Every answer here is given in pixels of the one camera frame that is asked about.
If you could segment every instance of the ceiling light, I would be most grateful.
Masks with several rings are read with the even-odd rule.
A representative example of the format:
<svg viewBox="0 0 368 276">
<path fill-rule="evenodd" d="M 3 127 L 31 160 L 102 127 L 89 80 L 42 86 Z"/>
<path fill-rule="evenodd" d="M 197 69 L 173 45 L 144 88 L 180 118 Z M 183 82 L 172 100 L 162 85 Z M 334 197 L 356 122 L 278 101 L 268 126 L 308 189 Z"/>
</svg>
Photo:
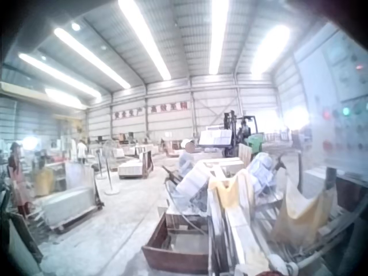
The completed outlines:
<svg viewBox="0 0 368 276">
<path fill-rule="evenodd" d="M 22 141 L 22 146 L 26 151 L 33 151 L 38 145 L 39 140 L 34 136 L 27 136 Z"/>
<path fill-rule="evenodd" d="M 123 88 L 128 89 L 131 88 L 130 84 L 122 79 L 114 70 L 112 70 L 109 66 L 107 66 L 101 59 L 96 57 L 90 50 L 84 47 L 81 43 L 79 43 L 74 37 L 72 37 L 65 30 L 57 28 L 54 30 L 54 34 L 61 39 L 62 42 L 67 44 L 70 48 L 72 48 L 75 52 L 79 53 L 90 63 L 95 65 L 98 69 L 104 72 L 107 76 L 116 81 Z"/>
<path fill-rule="evenodd" d="M 35 66 L 36 68 L 46 72 L 47 74 L 50 74 L 52 75 L 54 78 L 56 79 L 59 79 L 77 89 L 79 89 L 80 91 L 83 91 L 89 95 L 92 95 L 93 97 L 96 97 L 96 98 L 99 98 L 101 97 L 101 94 L 100 92 L 94 90 L 93 88 L 85 85 L 84 83 L 82 82 L 79 82 L 73 78 L 71 78 L 70 76 L 64 74 L 64 73 L 61 73 L 60 71 L 42 63 L 41 61 L 37 60 L 37 59 L 34 59 L 33 57 L 31 56 L 28 56 L 24 53 L 20 53 L 19 54 L 19 57 L 24 60 L 25 62 L 28 62 L 29 64 Z"/>
<path fill-rule="evenodd" d="M 221 53 L 228 17 L 229 0 L 212 0 L 212 32 L 209 73 L 216 75 L 219 71 Z"/>
<path fill-rule="evenodd" d="M 274 63 L 285 48 L 289 36 L 289 28 L 283 25 L 278 25 L 269 31 L 255 54 L 251 67 L 252 74 L 260 75 Z"/>
<path fill-rule="evenodd" d="M 145 23 L 144 18 L 135 2 L 133 0 L 119 0 L 119 6 L 122 13 L 124 13 L 130 25 L 136 32 L 139 40 L 142 42 L 152 61 L 155 63 L 163 80 L 168 81 L 171 79 L 171 75 L 160 55 L 150 29 Z"/>
<path fill-rule="evenodd" d="M 77 24 L 77 23 L 72 23 L 71 24 L 71 27 L 72 27 L 72 29 L 74 30 L 74 31 L 79 31 L 80 29 L 81 29 L 81 26 L 79 26 L 79 24 Z"/>
<path fill-rule="evenodd" d="M 62 105 L 70 106 L 71 108 L 78 108 L 82 109 L 82 103 L 81 101 L 72 95 L 69 95 L 65 92 L 61 92 L 54 89 L 46 88 L 45 92 L 49 98 L 53 99 L 57 103 L 60 103 Z"/>
</svg>

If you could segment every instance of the woman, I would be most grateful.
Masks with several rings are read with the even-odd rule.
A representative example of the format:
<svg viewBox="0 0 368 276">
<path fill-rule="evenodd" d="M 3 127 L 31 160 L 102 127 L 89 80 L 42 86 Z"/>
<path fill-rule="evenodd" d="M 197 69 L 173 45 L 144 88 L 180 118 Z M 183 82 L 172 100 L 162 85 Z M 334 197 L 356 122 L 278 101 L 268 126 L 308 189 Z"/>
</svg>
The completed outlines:
<svg viewBox="0 0 368 276">
<path fill-rule="evenodd" d="M 7 161 L 8 175 L 13 183 L 18 212 L 25 217 L 29 214 L 30 200 L 20 163 L 20 146 L 14 142 L 11 144 L 10 150 L 12 152 Z"/>
</svg>

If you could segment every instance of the worker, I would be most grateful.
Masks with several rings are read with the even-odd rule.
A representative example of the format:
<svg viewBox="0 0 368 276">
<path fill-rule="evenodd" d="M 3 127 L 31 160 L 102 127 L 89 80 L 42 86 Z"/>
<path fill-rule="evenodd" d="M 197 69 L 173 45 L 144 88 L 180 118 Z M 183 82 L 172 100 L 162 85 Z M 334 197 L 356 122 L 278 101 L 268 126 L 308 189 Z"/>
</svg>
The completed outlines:
<svg viewBox="0 0 368 276">
<path fill-rule="evenodd" d="M 86 152 L 87 152 L 87 147 L 84 144 L 83 140 L 80 140 L 78 145 L 77 145 L 77 158 L 78 158 L 78 162 L 81 164 L 85 164 L 86 163 Z"/>
<path fill-rule="evenodd" d="M 245 142 L 245 139 L 248 138 L 251 135 L 251 129 L 250 127 L 247 125 L 247 121 L 245 118 L 242 119 L 241 121 L 241 128 L 239 129 L 237 136 L 239 139 L 239 142 L 242 144 L 247 144 Z"/>
<path fill-rule="evenodd" d="M 30 196 L 27 191 L 25 178 L 22 172 L 20 149 L 20 145 L 16 142 L 11 144 L 11 154 L 7 161 L 7 173 L 13 184 L 14 200 L 18 207 L 18 212 L 26 217 L 27 214 L 30 214 Z"/>
<path fill-rule="evenodd" d="M 190 139 L 184 139 L 181 142 L 181 147 L 185 150 L 179 155 L 179 175 L 181 177 L 185 177 L 187 173 L 191 169 L 193 169 L 194 166 L 194 158 L 193 158 L 193 152 L 194 152 L 194 143 Z"/>
</svg>

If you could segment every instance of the green button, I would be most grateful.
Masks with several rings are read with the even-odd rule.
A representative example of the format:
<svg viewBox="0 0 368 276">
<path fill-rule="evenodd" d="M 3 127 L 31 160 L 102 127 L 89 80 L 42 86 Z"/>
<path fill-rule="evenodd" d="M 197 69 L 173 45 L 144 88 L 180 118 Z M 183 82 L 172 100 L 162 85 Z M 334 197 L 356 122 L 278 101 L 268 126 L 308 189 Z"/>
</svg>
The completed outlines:
<svg viewBox="0 0 368 276">
<path fill-rule="evenodd" d="M 345 116 L 349 116 L 350 115 L 350 108 L 343 108 L 343 114 Z"/>
</svg>

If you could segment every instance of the concrete floor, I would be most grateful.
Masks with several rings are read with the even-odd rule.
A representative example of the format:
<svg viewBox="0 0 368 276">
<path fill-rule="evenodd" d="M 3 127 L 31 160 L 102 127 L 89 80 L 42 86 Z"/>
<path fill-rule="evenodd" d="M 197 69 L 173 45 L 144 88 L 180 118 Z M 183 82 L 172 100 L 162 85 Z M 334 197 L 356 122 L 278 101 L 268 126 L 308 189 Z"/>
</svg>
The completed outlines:
<svg viewBox="0 0 368 276">
<path fill-rule="evenodd" d="M 297 181 L 297 155 L 289 144 L 267 143 L 263 150 L 273 157 L 287 152 L 283 161 L 292 180 Z M 52 235 L 42 243 L 42 270 L 57 276 L 179 276 L 151 270 L 141 251 L 159 221 L 157 207 L 166 206 L 166 172 L 160 166 L 174 170 L 177 161 L 155 156 L 155 168 L 148 179 L 120 180 L 113 172 L 118 195 L 105 195 L 109 182 L 99 180 L 97 186 L 105 207 L 67 233 Z"/>
</svg>

